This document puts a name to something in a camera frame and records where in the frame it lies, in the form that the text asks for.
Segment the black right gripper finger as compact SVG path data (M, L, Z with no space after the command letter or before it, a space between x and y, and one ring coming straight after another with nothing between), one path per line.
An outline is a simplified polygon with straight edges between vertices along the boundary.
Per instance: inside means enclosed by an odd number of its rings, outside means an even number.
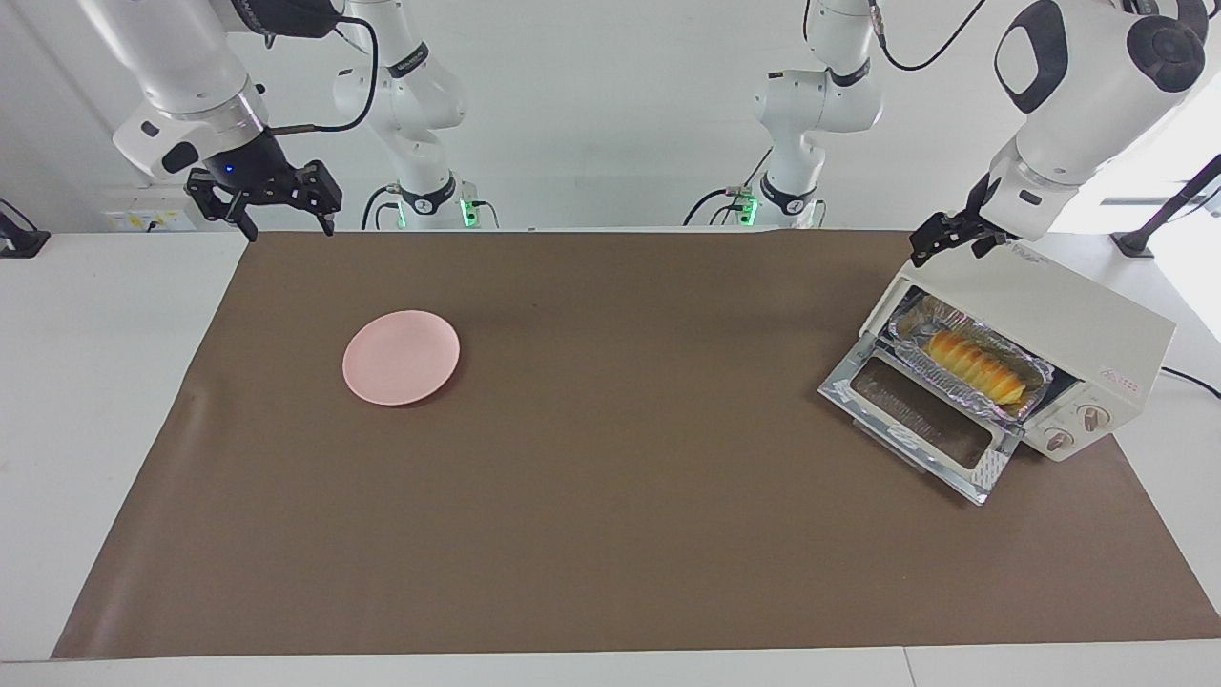
M287 204L317 218L324 236L328 238L335 234L335 218L342 201L339 183L321 160L311 160L292 171Z
M258 227L249 217L249 196L245 192L234 192L228 199L223 199L219 195L219 181L209 170L190 170L184 190L203 218L223 221L239 229L248 242L258 240Z

